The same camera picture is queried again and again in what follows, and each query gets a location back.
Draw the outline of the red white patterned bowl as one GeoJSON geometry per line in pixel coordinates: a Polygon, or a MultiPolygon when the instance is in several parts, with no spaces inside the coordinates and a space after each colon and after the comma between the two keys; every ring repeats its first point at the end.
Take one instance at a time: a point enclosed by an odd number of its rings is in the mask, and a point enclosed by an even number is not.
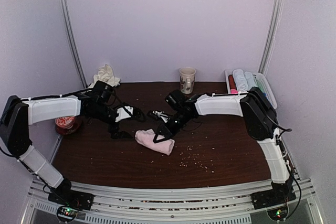
{"type": "Polygon", "coordinates": [[[74,116],[59,117],[55,119],[56,125],[61,129],[70,129],[74,125],[76,118],[74,116]]]}

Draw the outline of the cream towel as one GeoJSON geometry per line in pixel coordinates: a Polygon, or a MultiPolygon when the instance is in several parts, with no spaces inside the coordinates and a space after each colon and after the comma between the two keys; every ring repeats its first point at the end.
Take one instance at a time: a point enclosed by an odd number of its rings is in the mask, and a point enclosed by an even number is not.
{"type": "Polygon", "coordinates": [[[112,87],[120,85],[120,78],[114,75],[112,67],[108,64],[105,64],[98,69],[98,72],[93,75],[93,82],[88,86],[88,88],[93,88],[97,81],[102,81],[112,87]]]}

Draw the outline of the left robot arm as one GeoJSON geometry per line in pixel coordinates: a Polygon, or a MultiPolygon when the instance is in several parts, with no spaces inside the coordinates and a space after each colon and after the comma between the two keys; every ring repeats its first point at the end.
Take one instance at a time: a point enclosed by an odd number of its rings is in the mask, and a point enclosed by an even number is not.
{"type": "Polygon", "coordinates": [[[61,117],[86,116],[108,124],[114,138],[127,137],[128,133],[119,131],[119,123],[132,118],[135,109],[125,103],[110,108],[107,102],[112,95],[115,95],[114,88],[98,81],[92,88],[66,94],[33,98],[10,96],[1,116],[1,140],[7,148],[4,154],[27,166],[49,187],[56,189],[54,194],[58,200],[71,205],[76,199],[75,192],[65,186],[63,175],[34,147],[29,127],[61,117]]]}

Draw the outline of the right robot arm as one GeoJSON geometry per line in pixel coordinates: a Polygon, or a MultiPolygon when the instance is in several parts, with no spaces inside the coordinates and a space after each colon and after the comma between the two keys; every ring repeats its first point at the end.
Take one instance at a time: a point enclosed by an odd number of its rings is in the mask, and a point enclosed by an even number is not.
{"type": "Polygon", "coordinates": [[[206,115],[235,115],[244,119],[248,135],[257,141],[271,173],[269,199],[279,204],[289,196],[292,174],[286,161],[281,134],[286,131],[277,121],[277,113],[258,87],[237,94],[195,94],[185,96],[174,90],[165,98],[175,114],[161,124],[153,142],[161,143],[174,137],[190,120],[206,115]]]}

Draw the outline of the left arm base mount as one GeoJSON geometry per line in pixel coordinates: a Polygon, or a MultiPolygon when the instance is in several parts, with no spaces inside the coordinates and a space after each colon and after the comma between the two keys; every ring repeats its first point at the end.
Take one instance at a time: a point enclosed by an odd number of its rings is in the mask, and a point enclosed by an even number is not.
{"type": "Polygon", "coordinates": [[[70,196],[58,196],[49,193],[48,200],[59,204],[56,210],[56,217],[64,223],[74,221],[83,210],[90,210],[94,195],[80,191],[71,191],[70,196]]]}

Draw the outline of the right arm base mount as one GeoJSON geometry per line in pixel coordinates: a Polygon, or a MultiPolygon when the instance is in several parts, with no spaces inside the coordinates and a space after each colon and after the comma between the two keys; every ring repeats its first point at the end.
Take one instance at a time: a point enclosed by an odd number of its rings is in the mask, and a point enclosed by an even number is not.
{"type": "Polygon", "coordinates": [[[268,217],[273,221],[285,221],[289,216],[288,203],[296,199],[295,193],[284,195],[273,190],[260,191],[251,194],[254,209],[266,209],[268,217]]]}

